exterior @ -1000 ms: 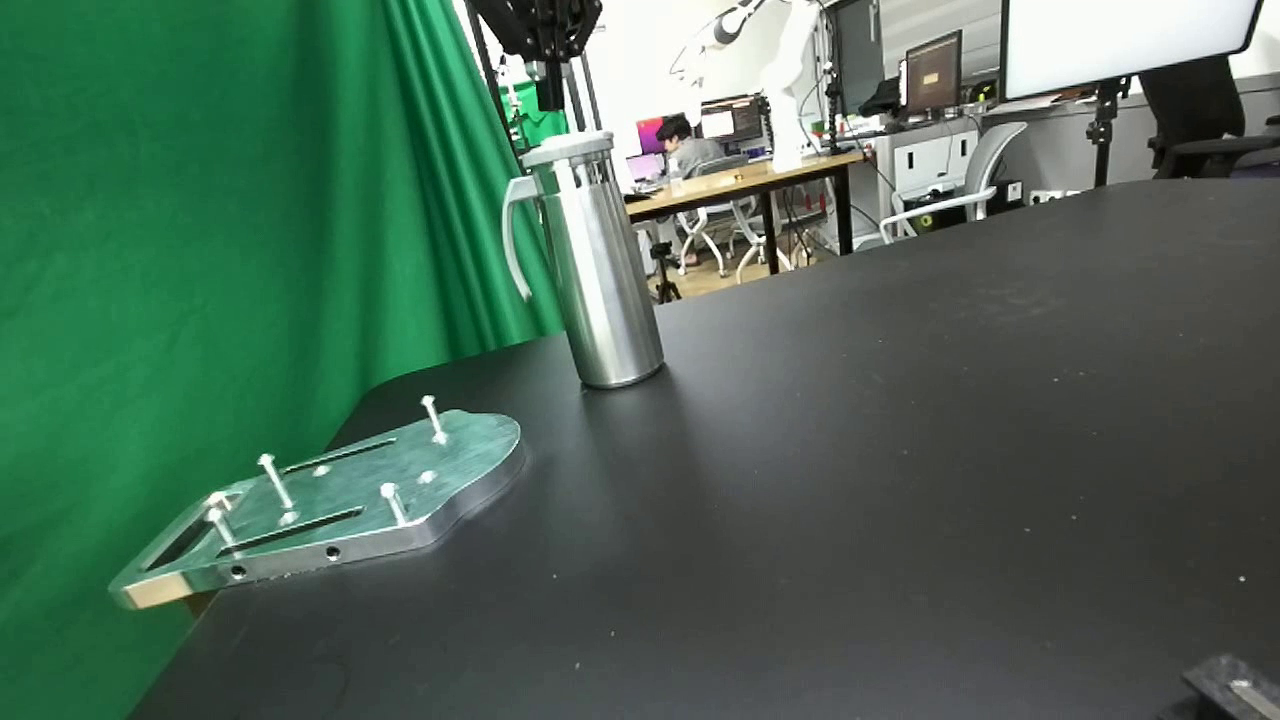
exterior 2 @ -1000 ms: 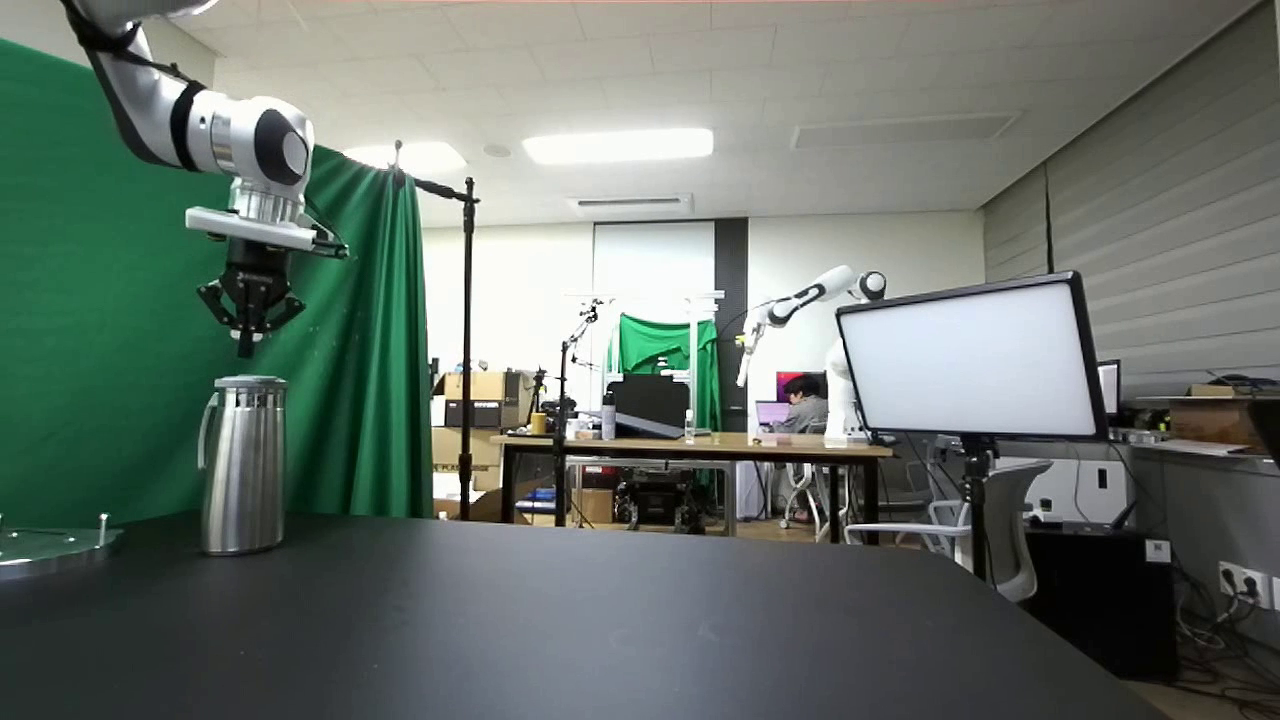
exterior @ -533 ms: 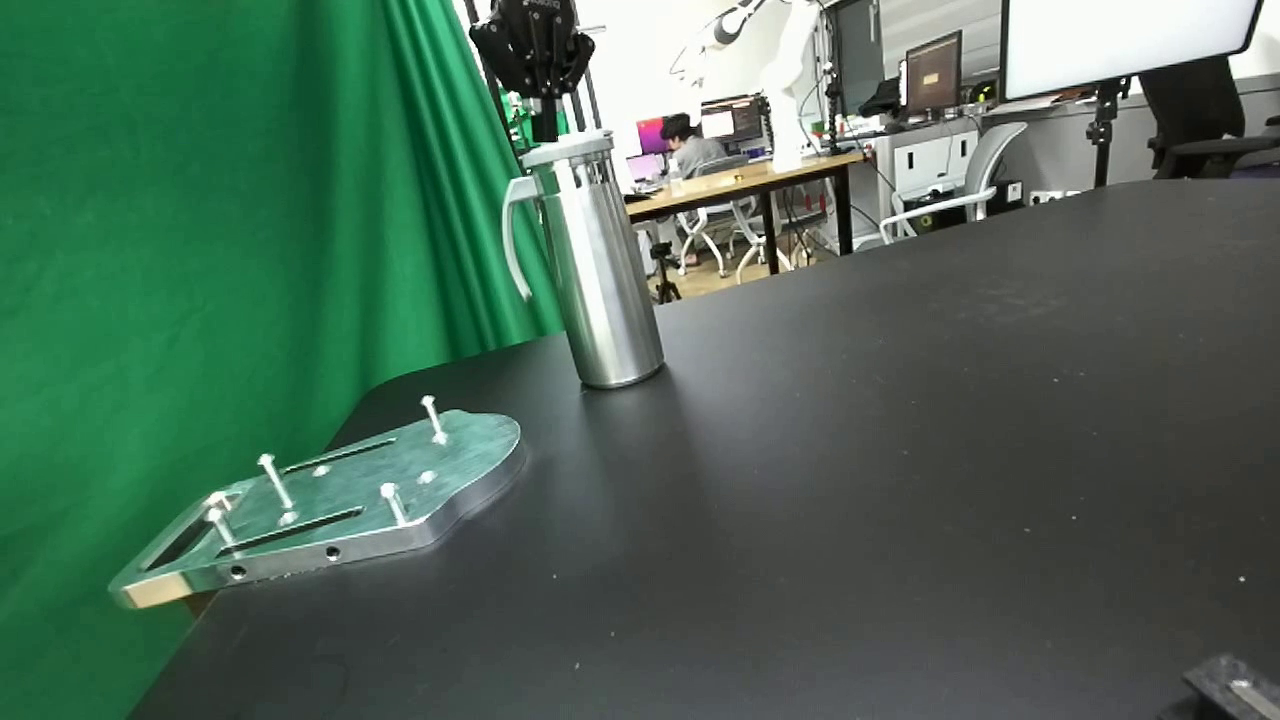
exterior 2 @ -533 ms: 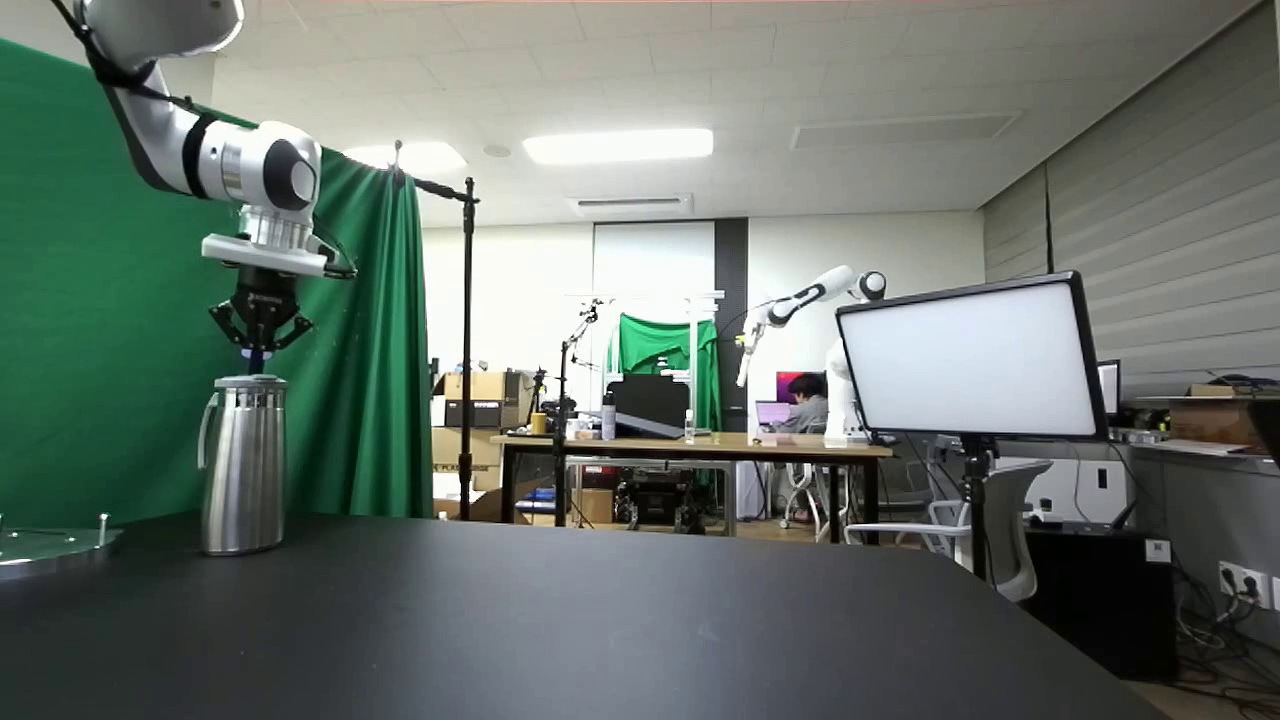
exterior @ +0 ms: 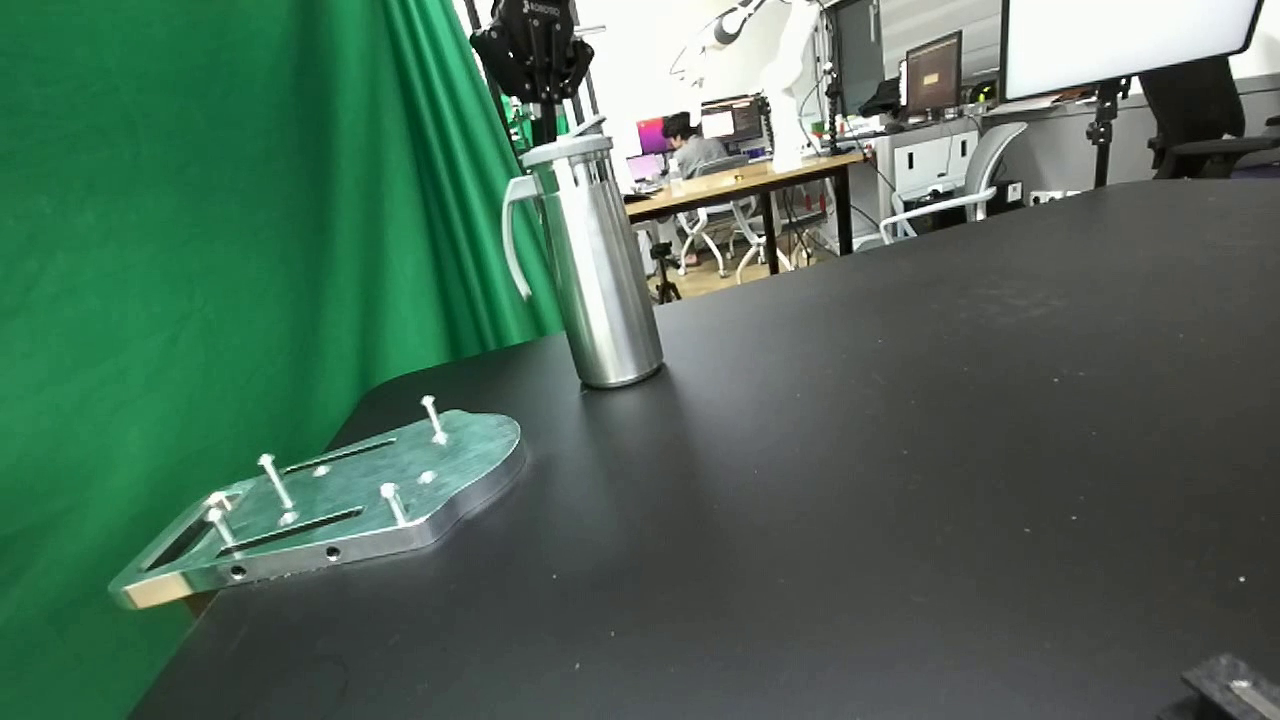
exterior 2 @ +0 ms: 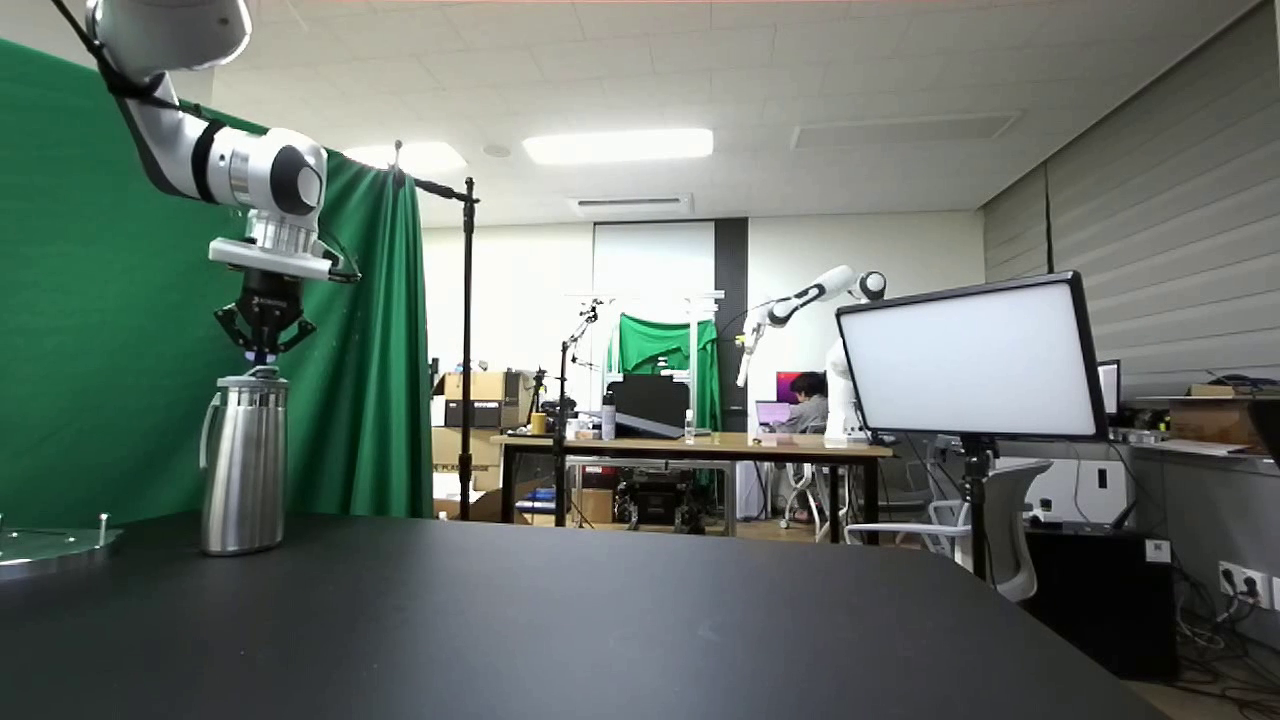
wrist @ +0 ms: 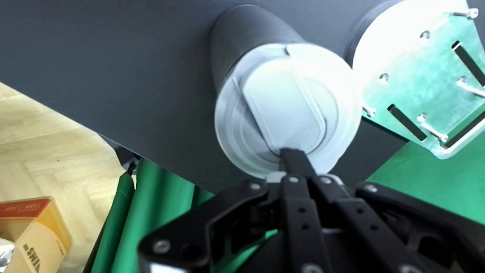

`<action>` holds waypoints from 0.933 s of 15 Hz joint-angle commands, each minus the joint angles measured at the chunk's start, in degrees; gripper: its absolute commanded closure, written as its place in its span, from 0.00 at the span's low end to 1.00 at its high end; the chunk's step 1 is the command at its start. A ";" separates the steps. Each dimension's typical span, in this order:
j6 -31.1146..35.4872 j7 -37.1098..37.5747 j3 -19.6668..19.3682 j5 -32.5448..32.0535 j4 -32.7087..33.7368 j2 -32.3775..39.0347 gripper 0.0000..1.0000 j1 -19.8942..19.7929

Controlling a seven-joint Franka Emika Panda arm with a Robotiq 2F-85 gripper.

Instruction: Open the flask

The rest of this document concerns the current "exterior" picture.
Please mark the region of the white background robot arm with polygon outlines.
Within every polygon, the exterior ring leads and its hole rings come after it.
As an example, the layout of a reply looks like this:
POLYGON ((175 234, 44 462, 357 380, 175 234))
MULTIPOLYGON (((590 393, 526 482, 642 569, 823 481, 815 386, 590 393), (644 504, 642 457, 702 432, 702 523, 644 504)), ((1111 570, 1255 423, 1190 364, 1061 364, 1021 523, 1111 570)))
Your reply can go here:
POLYGON ((804 77, 815 0, 493 0, 467 35, 489 83, 531 121, 531 145, 612 134, 636 145, 636 121, 684 109, 703 83, 748 90, 789 115, 804 77))

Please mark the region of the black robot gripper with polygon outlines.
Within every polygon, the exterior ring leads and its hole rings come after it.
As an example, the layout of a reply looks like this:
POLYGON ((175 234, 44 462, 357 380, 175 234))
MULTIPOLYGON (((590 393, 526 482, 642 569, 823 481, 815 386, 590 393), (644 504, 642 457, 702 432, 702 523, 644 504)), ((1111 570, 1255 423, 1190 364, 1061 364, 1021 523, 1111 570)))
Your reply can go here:
POLYGON ((570 100, 591 62, 577 35, 573 0, 496 0, 493 25, 472 35, 489 81, 526 105, 570 100))

